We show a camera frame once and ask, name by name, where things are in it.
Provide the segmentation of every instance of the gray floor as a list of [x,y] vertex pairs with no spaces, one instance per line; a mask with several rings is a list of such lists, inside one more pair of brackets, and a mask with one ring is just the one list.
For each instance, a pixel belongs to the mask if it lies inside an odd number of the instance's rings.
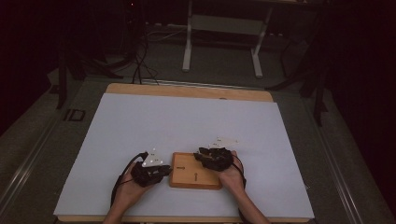
[[[149,39],[161,36],[150,35]],[[226,88],[263,90],[284,80],[279,62],[285,40],[270,36],[260,53],[264,78],[254,77],[249,49],[210,48],[197,41],[193,46],[191,70],[181,71],[183,35],[150,41],[146,65],[158,72],[161,85],[215,85]],[[135,65],[118,71],[131,81]],[[143,69],[143,76],[149,77]],[[10,198],[2,223],[52,223],[52,214],[64,181],[88,131],[106,86],[116,80],[98,77],[94,72],[83,82],[71,82],[70,97],[63,110],[56,110],[57,96],[49,93],[40,99],[0,139],[0,192],[32,150],[37,149],[34,169],[25,176],[23,188]],[[156,84],[145,79],[146,84]],[[312,118],[313,98],[301,98],[301,83],[272,92],[284,120],[299,164],[317,223],[395,223],[378,188],[362,160],[354,140],[339,114],[329,91],[322,114],[323,127]],[[82,122],[62,121],[67,108],[86,110]]]

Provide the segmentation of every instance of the table leg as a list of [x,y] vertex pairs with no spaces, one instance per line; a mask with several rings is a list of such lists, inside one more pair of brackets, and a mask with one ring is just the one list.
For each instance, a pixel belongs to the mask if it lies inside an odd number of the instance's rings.
[[260,48],[262,47],[262,41],[264,40],[265,32],[267,30],[268,22],[271,18],[272,11],[272,7],[268,8],[267,16],[265,17],[265,21],[262,23],[262,28],[260,29],[259,41],[257,42],[256,48],[251,49],[251,58],[253,60],[254,73],[258,78],[262,77],[262,67],[260,66],[259,52]]
[[192,0],[189,1],[189,17],[187,18],[187,43],[186,49],[184,50],[184,60],[183,60],[183,72],[190,71],[190,61],[191,61],[191,20],[192,20]]

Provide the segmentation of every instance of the wooden board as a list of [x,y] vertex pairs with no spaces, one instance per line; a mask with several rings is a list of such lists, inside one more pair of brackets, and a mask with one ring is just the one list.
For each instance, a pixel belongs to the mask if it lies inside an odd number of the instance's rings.
[[192,153],[175,152],[172,159],[173,171],[169,178],[172,188],[221,189],[218,177],[204,168]]

